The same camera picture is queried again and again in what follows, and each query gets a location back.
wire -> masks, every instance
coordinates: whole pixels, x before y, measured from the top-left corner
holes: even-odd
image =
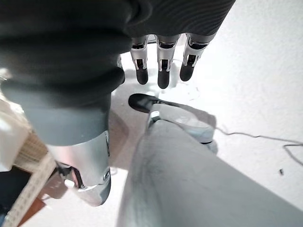
[[[298,163],[299,165],[303,166],[303,162],[301,160],[299,160],[291,151],[288,147],[303,147],[303,142],[297,141],[297,140],[288,140],[288,139],[283,139],[283,138],[277,138],[277,137],[271,137],[271,136],[263,136],[263,135],[258,135],[258,136],[254,136],[245,132],[231,132],[228,133],[226,131],[224,131],[221,128],[216,128],[218,131],[220,131],[222,134],[226,135],[226,136],[232,136],[232,135],[242,135],[242,136],[248,136],[254,139],[257,138],[263,138],[263,139],[267,139],[267,140],[276,140],[276,141],[282,141],[282,142],[287,142],[287,143],[293,143],[293,144],[284,144],[282,146],[282,148],[286,151],[286,153],[289,155],[289,157],[295,161],[296,163]]]

white floor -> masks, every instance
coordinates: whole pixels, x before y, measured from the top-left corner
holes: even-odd
[[[111,194],[103,206],[92,208],[71,192],[47,206],[24,226],[105,226],[116,224],[127,169],[147,115],[132,110],[135,92],[158,95],[208,111],[217,126],[303,141],[303,1],[237,0],[214,40],[206,48],[187,83],[178,79],[183,46],[175,52],[170,89],[157,88],[154,44],[148,49],[150,80],[139,85],[130,53],[123,54],[126,82],[113,92],[111,125]],[[303,166],[281,148],[285,143],[215,133],[218,156],[303,210]],[[292,148],[303,161],[303,148]]]

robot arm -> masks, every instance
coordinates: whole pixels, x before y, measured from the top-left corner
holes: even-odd
[[[20,104],[55,158],[65,184],[90,205],[107,199],[108,112],[131,51],[148,80],[146,36],[157,36],[158,84],[166,88],[179,35],[187,34],[180,77],[191,77],[234,0],[4,0],[0,68],[4,95]]]

